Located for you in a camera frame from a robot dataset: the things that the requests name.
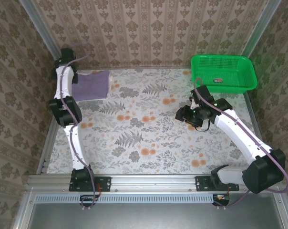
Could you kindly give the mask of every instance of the metal bracket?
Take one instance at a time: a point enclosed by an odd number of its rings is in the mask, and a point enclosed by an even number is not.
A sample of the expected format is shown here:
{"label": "metal bracket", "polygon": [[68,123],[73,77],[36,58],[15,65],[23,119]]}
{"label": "metal bracket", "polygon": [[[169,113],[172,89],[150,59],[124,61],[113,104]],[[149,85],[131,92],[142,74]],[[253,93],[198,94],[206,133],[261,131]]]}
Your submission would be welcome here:
{"label": "metal bracket", "polygon": [[[96,193],[99,191],[101,192],[110,192],[111,188],[111,177],[94,177],[94,186]],[[75,180],[72,180],[70,182],[69,186],[70,192],[92,192],[92,184],[89,181],[84,182],[77,182],[75,183]]]}
{"label": "metal bracket", "polygon": [[239,186],[235,184],[224,184],[218,186],[217,188],[212,185],[211,176],[197,176],[196,180],[196,189],[197,192],[203,191],[239,191]]}

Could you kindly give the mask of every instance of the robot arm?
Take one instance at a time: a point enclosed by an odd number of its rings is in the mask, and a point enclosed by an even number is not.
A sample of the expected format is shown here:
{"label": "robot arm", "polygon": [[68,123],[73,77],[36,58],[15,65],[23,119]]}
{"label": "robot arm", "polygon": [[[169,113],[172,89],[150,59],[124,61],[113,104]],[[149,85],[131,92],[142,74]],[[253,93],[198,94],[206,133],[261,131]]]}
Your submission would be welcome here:
{"label": "robot arm", "polygon": [[65,68],[67,63],[75,60],[75,54],[72,49],[68,48],[62,49],[61,52],[62,57],[55,61],[55,68],[52,71],[53,79],[57,80],[56,94],[54,99],[49,101],[49,104],[57,123],[63,127],[67,135],[72,154],[73,171],[69,190],[92,191],[94,174],[90,163],[84,157],[79,133],[82,113],[72,96],[72,83],[77,83],[78,79],[76,63],[71,63]]}
{"label": "robot arm", "polygon": [[279,168],[270,160],[270,158],[262,151],[266,149],[269,154],[276,159],[277,162],[284,168],[285,167],[285,154],[280,150],[273,150],[270,146],[259,140],[238,118],[233,107],[225,100],[214,98],[209,93],[206,86],[197,88],[201,96],[206,99],[210,104],[213,104],[218,109],[224,111],[230,116],[234,117],[245,130],[256,139],[261,145],[258,147],[251,137],[236,124],[232,119],[226,115],[212,109],[201,101],[193,90],[192,106],[185,106],[180,108],[176,113],[176,119],[187,122],[194,127],[202,126],[203,120],[208,119],[209,122],[215,124],[222,129],[240,149],[246,158],[248,167],[230,167],[221,166],[216,169],[217,177],[214,177],[214,186],[219,184],[241,184],[246,185],[253,193],[259,193],[262,190],[276,184],[283,180],[284,175]]}
{"label": "robot arm", "polygon": [[[54,99],[50,101],[50,107],[53,111],[53,114],[57,120],[57,123],[63,127],[72,153],[73,169],[79,170],[84,169],[84,165],[76,158],[75,153],[73,152],[73,146],[79,158],[86,164],[89,165],[83,155],[83,146],[82,141],[80,140],[79,135],[79,126],[82,121],[82,113],[76,104],[75,100],[72,97],[72,83],[77,83],[77,74],[76,66],[70,65],[65,68],[63,76],[61,78],[62,71],[65,65],[71,60],[75,59],[75,54],[71,49],[62,49],[62,58],[58,59],[55,62],[55,71],[57,78],[56,94]],[[74,120],[71,117],[68,110],[63,106],[61,101],[61,96],[65,103],[68,105],[70,110],[73,112],[78,125],[74,126]]]}

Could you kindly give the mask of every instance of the gray metal panel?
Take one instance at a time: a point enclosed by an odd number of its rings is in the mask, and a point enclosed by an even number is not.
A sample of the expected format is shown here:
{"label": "gray metal panel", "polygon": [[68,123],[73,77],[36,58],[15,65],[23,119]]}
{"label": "gray metal panel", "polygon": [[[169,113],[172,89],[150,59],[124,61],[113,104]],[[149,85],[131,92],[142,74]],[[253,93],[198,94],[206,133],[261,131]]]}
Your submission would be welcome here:
{"label": "gray metal panel", "polygon": [[[237,199],[240,194],[232,194]],[[30,229],[283,229],[273,194],[250,194],[226,210],[211,204],[37,204]]]}
{"label": "gray metal panel", "polygon": [[281,0],[269,0],[262,12],[261,16],[259,17],[257,24],[255,25],[252,34],[245,45],[242,56],[249,57],[253,52],[257,42],[259,41],[260,37],[262,36],[263,32],[265,31],[267,25],[269,24],[273,14],[278,8]]}

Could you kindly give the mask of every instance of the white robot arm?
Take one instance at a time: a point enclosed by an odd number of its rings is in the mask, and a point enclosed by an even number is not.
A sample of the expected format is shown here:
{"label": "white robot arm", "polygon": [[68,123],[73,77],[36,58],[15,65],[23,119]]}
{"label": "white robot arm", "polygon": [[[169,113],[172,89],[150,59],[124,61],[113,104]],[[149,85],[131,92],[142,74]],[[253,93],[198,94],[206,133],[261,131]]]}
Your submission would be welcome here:
{"label": "white robot arm", "polygon": [[[60,101],[61,99],[61,90],[60,90],[60,85],[62,85],[62,96],[64,99],[66,98],[72,98],[72,82],[73,82],[73,78],[74,78],[74,71],[73,68],[71,66],[66,67],[66,69],[64,70],[63,73],[63,77],[62,77],[62,81],[60,78],[60,75],[62,73],[62,70],[64,69],[64,66],[59,66],[58,68],[56,68],[56,74],[57,74],[57,87],[56,87],[56,94],[54,96],[54,99],[56,101]],[[73,148],[72,148],[72,143],[71,143],[71,139],[70,139],[70,134],[72,133],[72,142],[73,145],[75,147],[76,153],[78,154],[78,156],[81,158],[81,160],[89,166],[89,164],[87,163],[87,160],[84,157],[83,154],[83,146],[82,146],[82,141],[81,141],[81,136],[79,133],[79,127],[80,127],[80,122],[78,123],[78,125],[76,127],[73,128],[73,123],[70,125],[64,125],[63,129],[64,132],[67,135],[68,141],[69,141],[69,146],[70,146],[70,150],[72,153],[72,162],[73,162],[73,169],[79,170],[79,169],[84,169],[84,165],[76,158],[75,153],[73,152]]]}
{"label": "white robot arm", "polygon": [[258,139],[238,118],[233,107],[225,100],[214,100],[205,85],[197,88],[198,93],[216,107],[221,113],[211,106],[206,105],[195,93],[191,91],[192,106],[184,106],[176,113],[176,119],[187,122],[196,127],[201,127],[203,120],[208,119],[222,129],[235,143],[246,158],[248,167],[221,166],[211,172],[212,186],[225,184],[246,185],[253,193],[259,193],[283,180],[284,175],[277,165],[268,157],[272,156],[282,168],[285,168],[285,154],[280,150],[273,150],[270,146]]}

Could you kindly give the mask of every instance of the floral table surface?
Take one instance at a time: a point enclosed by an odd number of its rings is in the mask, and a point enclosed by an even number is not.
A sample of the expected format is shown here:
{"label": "floral table surface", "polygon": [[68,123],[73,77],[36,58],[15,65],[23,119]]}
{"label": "floral table surface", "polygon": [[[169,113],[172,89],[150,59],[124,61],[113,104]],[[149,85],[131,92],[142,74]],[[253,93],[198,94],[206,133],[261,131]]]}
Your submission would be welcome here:
{"label": "floral table surface", "polygon": [[[110,74],[109,99],[78,103],[84,153],[94,173],[200,174],[223,164],[246,164],[218,127],[198,132],[175,120],[176,111],[190,105],[190,69],[111,70]],[[242,94],[212,95],[227,99],[253,130]],[[60,127],[47,173],[71,171],[72,156]]]}

